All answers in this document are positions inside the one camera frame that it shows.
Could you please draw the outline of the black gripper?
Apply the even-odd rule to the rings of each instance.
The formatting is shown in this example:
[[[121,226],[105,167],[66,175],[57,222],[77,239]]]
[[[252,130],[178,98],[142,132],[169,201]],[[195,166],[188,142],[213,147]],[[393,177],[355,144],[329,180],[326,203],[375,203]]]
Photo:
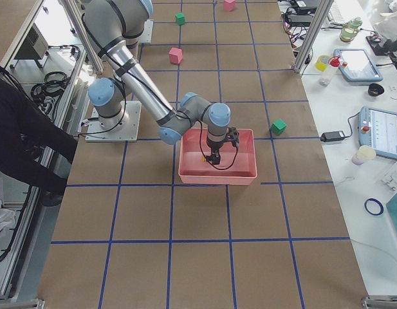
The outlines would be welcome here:
[[[221,155],[219,153],[220,148],[223,146],[222,142],[207,141],[207,145],[210,148],[210,155],[206,155],[206,161],[209,163],[219,163],[221,161]]]

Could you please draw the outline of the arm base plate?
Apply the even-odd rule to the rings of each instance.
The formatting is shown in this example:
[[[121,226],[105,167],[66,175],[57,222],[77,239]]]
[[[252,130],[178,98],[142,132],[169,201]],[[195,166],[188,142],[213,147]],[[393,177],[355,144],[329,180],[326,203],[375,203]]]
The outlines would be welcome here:
[[[104,118],[93,108],[92,118],[85,135],[87,142],[135,142],[138,138],[138,128],[142,104],[140,101],[121,101],[121,111],[116,116]]]
[[[150,44],[152,41],[152,31],[154,27],[154,21],[152,19],[146,20],[144,22],[143,33],[139,37],[140,44]]]

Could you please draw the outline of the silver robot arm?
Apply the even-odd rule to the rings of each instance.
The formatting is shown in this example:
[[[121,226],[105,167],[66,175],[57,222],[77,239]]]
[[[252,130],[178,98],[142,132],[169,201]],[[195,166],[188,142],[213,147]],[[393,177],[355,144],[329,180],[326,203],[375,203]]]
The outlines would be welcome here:
[[[107,119],[114,117],[120,111],[120,101],[133,93],[159,125],[159,137],[170,145],[181,140],[196,122],[203,122],[210,148],[205,160],[218,165],[223,144],[237,147],[239,143],[237,129],[229,126],[230,108],[193,92],[185,94],[179,110],[168,103],[133,54],[152,14],[151,1],[90,1],[86,5],[82,22],[89,41],[114,71],[113,77],[98,79],[90,86],[90,101],[98,115]]]

